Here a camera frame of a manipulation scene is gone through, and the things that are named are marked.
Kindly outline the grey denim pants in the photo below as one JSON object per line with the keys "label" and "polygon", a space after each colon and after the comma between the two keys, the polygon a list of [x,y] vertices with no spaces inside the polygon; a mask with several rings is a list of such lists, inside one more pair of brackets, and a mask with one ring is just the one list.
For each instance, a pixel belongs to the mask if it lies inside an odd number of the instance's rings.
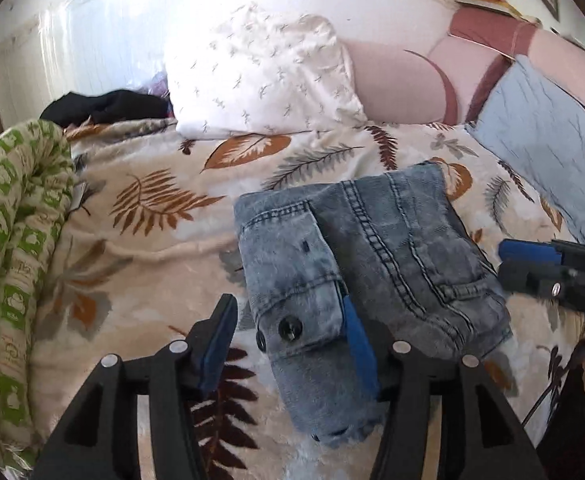
{"label": "grey denim pants", "polygon": [[433,162],[246,194],[234,214],[257,345],[294,427],[321,444],[385,418],[373,352],[391,341],[371,324],[445,360],[510,335],[506,294]]}

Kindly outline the light blue pillow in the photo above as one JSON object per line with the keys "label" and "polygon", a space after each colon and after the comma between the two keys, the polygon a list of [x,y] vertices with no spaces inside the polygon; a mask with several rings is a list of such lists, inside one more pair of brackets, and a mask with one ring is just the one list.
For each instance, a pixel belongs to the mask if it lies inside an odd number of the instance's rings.
{"label": "light blue pillow", "polygon": [[469,127],[558,209],[585,244],[585,108],[519,55]]}

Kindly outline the leaf pattern bed blanket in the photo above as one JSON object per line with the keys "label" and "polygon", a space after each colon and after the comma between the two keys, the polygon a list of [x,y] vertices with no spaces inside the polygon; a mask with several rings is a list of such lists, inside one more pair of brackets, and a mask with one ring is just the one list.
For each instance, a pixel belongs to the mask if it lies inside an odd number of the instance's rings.
{"label": "leaf pattern bed blanket", "polygon": [[[329,448],[293,428],[259,356],[234,229],[245,193],[382,174],[431,160],[469,237],[498,266],[504,237],[571,235],[559,211],[463,126],[374,125],[277,136],[185,140],[163,122],[69,134],[80,206],[62,227],[33,323],[27,387],[2,401],[14,467],[36,452],[98,358],[155,353],[236,295],[239,326],[219,400],[195,408],[212,479],[366,479],[380,428]],[[513,336],[485,367],[521,419],[585,332],[582,315],[526,296],[508,301]]]}

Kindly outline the pink headboard cushion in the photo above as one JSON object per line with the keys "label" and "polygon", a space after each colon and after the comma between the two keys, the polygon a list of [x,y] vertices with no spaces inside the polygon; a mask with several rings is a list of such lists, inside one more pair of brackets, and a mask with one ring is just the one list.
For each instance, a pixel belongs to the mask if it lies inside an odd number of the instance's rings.
{"label": "pink headboard cushion", "polygon": [[585,107],[585,50],[553,32],[489,11],[456,11],[449,31],[427,54],[397,44],[344,43],[356,93],[373,122],[471,122],[518,55]]}

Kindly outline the white quilt label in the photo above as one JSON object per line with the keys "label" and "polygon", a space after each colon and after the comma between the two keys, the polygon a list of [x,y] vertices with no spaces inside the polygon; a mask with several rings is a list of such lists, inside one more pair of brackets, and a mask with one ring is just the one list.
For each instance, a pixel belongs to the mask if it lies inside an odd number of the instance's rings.
{"label": "white quilt label", "polygon": [[72,200],[69,208],[70,212],[78,210],[81,207],[86,188],[87,188],[86,182],[80,182],[73,188]]}

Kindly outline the green white rolled quilt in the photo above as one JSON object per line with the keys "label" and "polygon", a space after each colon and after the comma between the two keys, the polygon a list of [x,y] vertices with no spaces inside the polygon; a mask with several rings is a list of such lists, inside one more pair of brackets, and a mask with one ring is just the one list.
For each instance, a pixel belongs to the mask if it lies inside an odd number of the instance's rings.
{"label": "green white rolled quilt", "polygon": [[0,471],[27,477],[40,439],[29,403],[38,300],[76,183],[58,125],[29,120],[0,135]]}

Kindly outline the black garment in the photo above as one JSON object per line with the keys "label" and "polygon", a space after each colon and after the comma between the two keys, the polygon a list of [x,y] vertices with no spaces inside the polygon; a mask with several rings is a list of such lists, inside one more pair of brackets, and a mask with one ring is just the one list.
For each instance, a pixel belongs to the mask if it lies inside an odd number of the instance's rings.
{"label": "black garment", "polygon": [[61,128],[80,126],[89,119],[93,124],[111,125],[128,120],[169,117],[169,102],[131,90],[114,90],[101,96],[69,92],[50,103],[40,116]]}

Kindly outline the white floral pillow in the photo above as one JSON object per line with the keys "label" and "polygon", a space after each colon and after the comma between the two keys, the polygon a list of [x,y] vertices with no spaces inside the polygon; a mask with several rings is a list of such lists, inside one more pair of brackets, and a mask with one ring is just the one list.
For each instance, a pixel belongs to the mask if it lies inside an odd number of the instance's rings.
{"label": "white floral pillow", "polygon": [[332,24],[284,22],[241,8],[166,55],[176,128],[185,138],[326,131],[367,117],[347,47]]}

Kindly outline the purple plastic bag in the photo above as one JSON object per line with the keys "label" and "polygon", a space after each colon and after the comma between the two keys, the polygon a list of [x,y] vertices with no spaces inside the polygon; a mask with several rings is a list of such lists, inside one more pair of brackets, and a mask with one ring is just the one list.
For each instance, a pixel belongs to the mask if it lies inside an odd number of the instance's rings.
{"label": "purple plastic bag", "polygon": [[168,86],[168,75],[164,70],[156,73],[151,79],[145,81],[138,92],[143,94],[149,94],[149,96],[158,96],[163,100],[169,99],[170,90]]}

